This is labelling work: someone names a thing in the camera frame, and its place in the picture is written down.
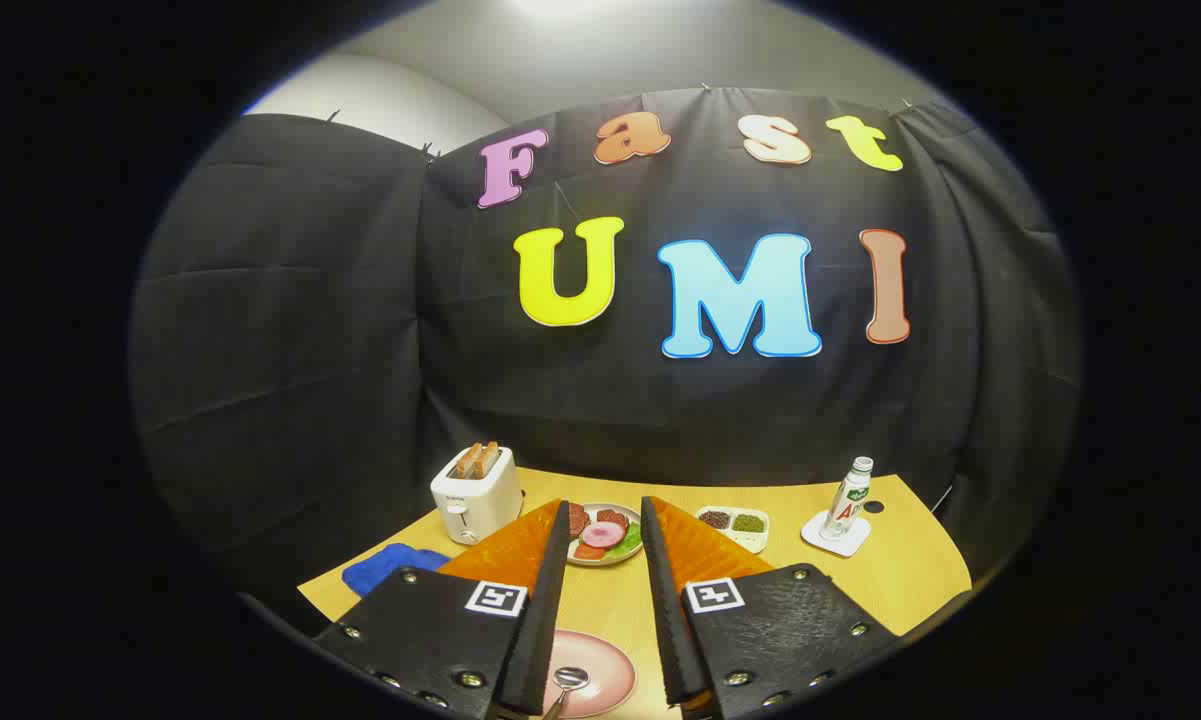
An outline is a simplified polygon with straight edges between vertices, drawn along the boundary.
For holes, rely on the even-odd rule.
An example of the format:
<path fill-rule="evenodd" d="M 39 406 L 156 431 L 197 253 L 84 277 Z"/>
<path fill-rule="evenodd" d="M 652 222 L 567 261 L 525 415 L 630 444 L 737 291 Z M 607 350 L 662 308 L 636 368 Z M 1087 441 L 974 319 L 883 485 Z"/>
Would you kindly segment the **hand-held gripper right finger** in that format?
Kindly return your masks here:
<path fill-rule="evenodd" d="M 770 566 L 659 497 L 640 515 L 664 691 L 685 719 L 809 719 L 900 650 L 814 565 Z"/>

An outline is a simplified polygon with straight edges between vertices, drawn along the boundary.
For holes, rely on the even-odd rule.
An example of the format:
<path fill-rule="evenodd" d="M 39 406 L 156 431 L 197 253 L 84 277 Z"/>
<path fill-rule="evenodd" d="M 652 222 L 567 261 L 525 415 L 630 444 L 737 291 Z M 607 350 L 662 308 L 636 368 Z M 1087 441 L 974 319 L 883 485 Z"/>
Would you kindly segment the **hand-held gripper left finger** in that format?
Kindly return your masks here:
<path fill-rule="evenodd" d="M 570 542 L 555 498 L 443 568 L 404 564 L 315 638 L 392 719 L 540 715 Z"/>

